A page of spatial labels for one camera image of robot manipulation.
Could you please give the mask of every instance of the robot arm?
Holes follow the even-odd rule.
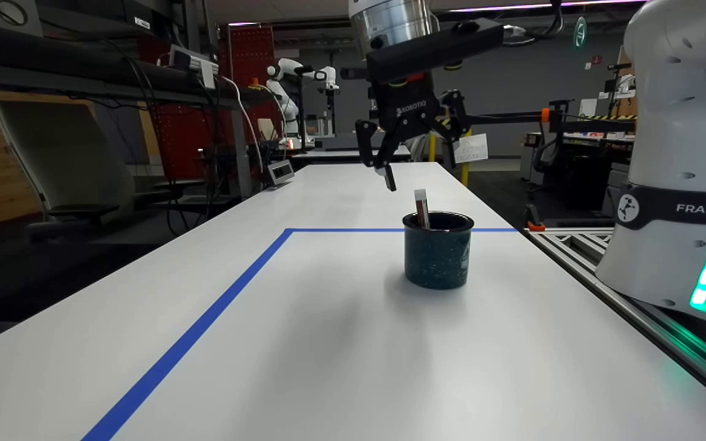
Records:
[[[264,88],[273,96],[273,103],[278,109],[281,116],[281,136],[291,138],[298,136],[298,105],[286,96],[286,92],[281,88],[278,81],[267,79]]]
[[[347,0],[347,16],[367,60],[378,119],[378,123],[356,123],[357,150],[367,168],[385,171],[385,183],[394,192],[390,156],[400,143],[439,130],[451,144],[465,132],[459,125],[463,121],[460,93],[435,100],[432,68],[459,67],[465,57],[500,47],[503,25],[481,19],[441,29],[427,0]],[[374,156],[378,125],[385,136]]]
[[[706,318],[706,2],[647,2],[624,52],[639,81],[637,141],[598,277]]]
[[[337,92],[336,84],[336,68],[333,67],[324,67],[319,71],[293,61],[293,60],[278,60],[273,67],[267,68],[267,92],[273,96],[277,109],[281,114],[281,136],[298,136],[298,105],[286,96],[281,81],[284,79],[314,79],[314,81],[324,81],[324,92],[333,93]]]
[[[304,77],[311,77],[314,81],[324,81],[324,92],[325,93],[337,92],[336,68],[333,67],[324,67],[324,68],[309,71]]]

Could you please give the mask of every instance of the white wall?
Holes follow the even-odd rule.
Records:
[[[476,114],[508,114],[508,111],[536,111],[558,99],[590,99],[598,96],[602,81],[610,79],[604,67],[612,67],[619,52],[622,35],[590,35],[582,50],[575,50],[570,38],[536,41],[531,47],[503,47],[495,52],[465,60],[456,74],[435,71],[435,93],[460,88],[465,109]],[[602,63],[586,71],[582,63],[599,57]],[[300,52],[300,61],[309,67],[325,67],[329,55]],[[336,55],[336,67],[362,67],[356,52]],[[340,96],[336,100],[337,130],[352,130],[356,121],[367,119],[367,84],[340,81]],[[305,92],[305,111],[321,114],[324,96]],[[516,156],[521,138],[536,125],[489,125],[476,128],[489,136],[492,156]]]

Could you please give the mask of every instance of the cup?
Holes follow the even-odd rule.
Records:
[[[405,277],[427,290],[456,290],[467,283],[472,218],[459,213],[429,213],[429,228],[419,217],[402,218]]]

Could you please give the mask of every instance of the white table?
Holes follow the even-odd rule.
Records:
[[[407,160],[409,160],[409,150],[396,148],[392,154],[392,161],[407,161]],[[357,154],[357,150],[309,150],[300,154],[291,154],[291,161],[298,161],[298,165],[347,165],[347,161],[356,161],[356,165],[359,165],[359,154]]]
[[[394,171],[305,168],[0,335],[0,438],[706,438],[704,386],[443,169]],[[459,291],[402,279],[417,187],[481,228]]]

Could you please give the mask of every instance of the blue tape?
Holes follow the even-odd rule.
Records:
[[[204,316],[190,324],[183,335],[119,397],[112,410],[83,436],[85,441],[112,438],[137,408],[159,387],[159,382],[182,362],[182,357],[199,343],[211,324],[234,301],[234,297],[256,277],[256,272],[277,256],[289,240],[284,230],[231,288],[215,299]]]
[[[291,228],[293,234],[300,235],[392,235],[402,234],[405,228]],[[472,234],[483,235],[508,235],[508,234],[519,234],[514,228],[472,228]]]

